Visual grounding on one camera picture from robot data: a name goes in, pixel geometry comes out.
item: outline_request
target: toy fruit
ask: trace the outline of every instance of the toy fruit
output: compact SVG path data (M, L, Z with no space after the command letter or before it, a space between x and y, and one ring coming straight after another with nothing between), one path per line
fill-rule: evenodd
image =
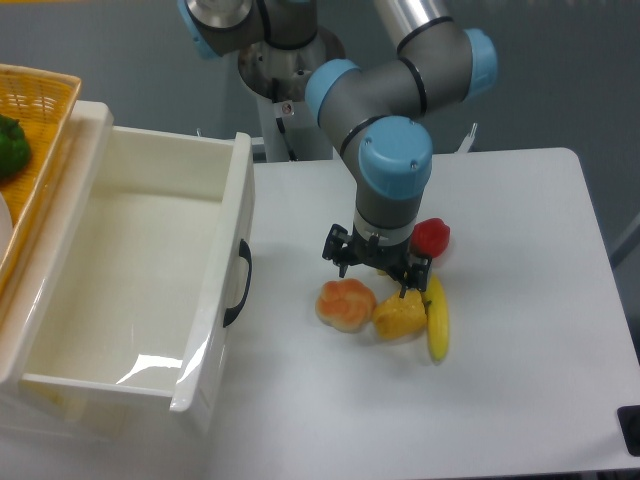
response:
M31 148L17 120L0 115L0 179L24 168L31 158Z
M373 324L383 340L400 338L423 328L427 315L420 292L409 290L400 298L398 290L375 308Z
M422 294L427 311L427 345L434 362L440 362L449 350L449 309L444 288L435 273Z
M441 218L417 223L411 235L409 250L420 257L437 258L449 245L451 229Z
M355 332L371 319L376 303L373 292L355 278L330 281L322 286L316 314L341 332Z

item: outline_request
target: red tomato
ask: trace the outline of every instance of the red tomato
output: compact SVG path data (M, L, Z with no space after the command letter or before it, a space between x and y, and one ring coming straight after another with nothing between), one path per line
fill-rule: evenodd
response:
M409 250L420 257L437 258L447 249L451 229L441 218L430 218L413 227Z

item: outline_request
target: blue joint cap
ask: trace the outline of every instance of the blue joint cap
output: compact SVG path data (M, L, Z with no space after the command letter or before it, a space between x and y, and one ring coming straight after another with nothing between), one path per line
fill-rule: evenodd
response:
M336 59L321 65L309 78L304 99L318 124L320 123L320 109L329 90L340 77L351 70L360 70L360 68L351 60Z
M360 142L358 163L364 180L380 195L408 200L422 195L431 176L433 143L406 117L374 122Z
M178 0L178 11L180 15L182 15L182 20L184 20L184 24L189 29L189 33L191 34L191 39L196 46L196 50L198 51L198 55L200 58L205 60L210 60L214 58L219 58L220 56L209 46L209 44L202 37L198 28L193 23L193 19L189 12L187 11L187 2L186 0Z
M482 30L472 28L465 30L464 33L469 37L473 55L471 83L466 100L486 92L496 84L498 79L498 55L496 55L493 42Z

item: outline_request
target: gray wall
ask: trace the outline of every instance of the gray wall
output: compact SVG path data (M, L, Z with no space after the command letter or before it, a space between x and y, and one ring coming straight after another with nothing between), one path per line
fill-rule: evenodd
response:
M394 48L370 0L320 0L321 23L367 68ZM497 88L425 121L438 152L473 122L476 147L563 146L581 158L603 237L611 244L640 211L640 1L452 0L500 56ZM0 62L78 75L82 98L109 105L119 125L228 138L260 135L235 58L201 61L174 0L1 5ZM640 318L640 254L617 272Z

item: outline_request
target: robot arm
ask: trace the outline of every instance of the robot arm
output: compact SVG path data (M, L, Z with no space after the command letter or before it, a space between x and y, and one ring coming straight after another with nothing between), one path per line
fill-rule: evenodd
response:
M429 258L409 242L431 174L431 139L416 118L490 88L497 76L491 41L463 31L442 2L376 0L398 58L367 72L333 60L311 77L306 100L356 179L353 233L334 225L323 257L340 267L365 264L424 291Z
M403 295L426 289L431 263L409 253L433 153L429 134L412 119L492 87L497 59L491 40L461 30L440 0L374 3L398 57L365 72L341 48L329 53L328 37L317 34L315 0L179 0L200 41L218 53L260 42L254 63L273 59L260 77L266 86L243 74L241 55L245 83L273 102L304 99L355 178L352 234L334 225L323 257L340 276L357 264L384 270Z

